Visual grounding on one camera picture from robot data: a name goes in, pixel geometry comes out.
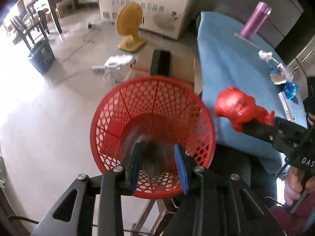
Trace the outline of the person's right hand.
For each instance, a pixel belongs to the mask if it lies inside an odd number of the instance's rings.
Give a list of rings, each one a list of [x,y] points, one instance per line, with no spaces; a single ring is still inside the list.
[[[285,204],[291,206],[294,201],[301,197],[302,184],[298,180],[299,169],[290,166],[284,180],[284,200]]]

